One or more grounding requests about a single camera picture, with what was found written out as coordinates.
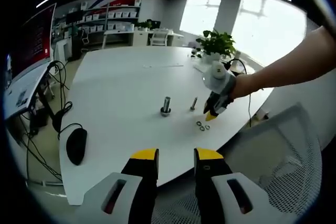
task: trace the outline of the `office chair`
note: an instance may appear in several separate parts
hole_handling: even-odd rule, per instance
[[[151,38],[151,46],[167,46],[168,30],[154,31],[153,37]]]

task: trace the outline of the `bolt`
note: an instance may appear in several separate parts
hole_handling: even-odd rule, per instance
[[[164,117],[168,116],[170,112],[172,111],[169,108],[169,104],[170,104],[170,97],[165,97],[163,107],[160,110],[161,115]]]
[[[190,110],[195,110],[196,102],[197,102],[197,97],[195,97],[193,105],[191,105],[191,107],[190,107]]]
[[[164,104],[163,104],[163,112],[168,113],[169,110],[169,104],[170,104],[170,97],[166,97],[164,99]]]

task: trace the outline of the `white pot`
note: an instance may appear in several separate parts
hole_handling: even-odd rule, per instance
[[[219,53],[211,53],[211,55],[207,55],[203,53],[202,59],[206,64],[212,64],[213,61],[219,61],[221,55]]]

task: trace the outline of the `monitor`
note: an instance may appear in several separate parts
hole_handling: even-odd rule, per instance
[[[10,54],[12,78],[50,57],[50,33],[55,6],[51,5],[37,13],[17,31],[16,48]]]
[[[72,24],[74,22],[80,21],[83,18],[83,11],[79,10],[77,12],[69,13],[66,17],[66,24]]]

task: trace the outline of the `white table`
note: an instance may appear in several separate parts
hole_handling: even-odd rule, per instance
[[[105,49],[106,46],[106,39],[108,35],[113,35],[113,34],[129,34],[129,35],[133,35],[133,39],[134,37],[136,37],[136,39],[139,39],[140,35],[143,35],[143,41],[145,41],[145,44],[142,43],[142,45],[146,45],[147,44],[147,39],[148,39],[148,35],[149,34],[153,34],[154,31],[119,31],[119,30],[107,30],[104,32],[104,39],[103,39],[103,45],[101,47],[101,49]],[[176,33],[172,33],[172,34],[168,34],[168,40],[170,42],[171,45],[169,46],[175,46],[175,43],[173,41],[172,38],[177,38],[179,40],[181,40],[181,38],[183,38],[184,36],[181,34],[176,34]]]
[[[5,120],[11,116],[23,113],[28,110],[32,98],[37,91],[38,85],[41,82],[43,76],[47,72],[47,68],[50,64],[49,60],[42,60],[36,63],[38,66],[29,71],[17,80],[13,81],[12,84],[4,92],[4,116]],[[26,100],[24,104],[16,105],[18,98],[22,92],[25,94],[22,100]]]
[[[62,127],[80,123],[88,131],[81,165],[71,163],[66,141],[60,139],[62,179],[71,205],[81,205],[92,186],[111,172],[121,172],[130,156],[145,148],[159,148],[158,186],[194,167],[195,147],[217,150],[249,120],[248,97],[236,99],[217,119],[205,123],[204,102],[210,94],[202,73],[188,57],[191,48],[121,47],[89,52],[79,66],[69,91],[73,108]],[[251,95],[255,114],[272,89]],[[165,96],[171,97],[171,114],[160,115]],[[196,110],[190,106],[198,97]],[[211,126],[204,132],[197,121]]]

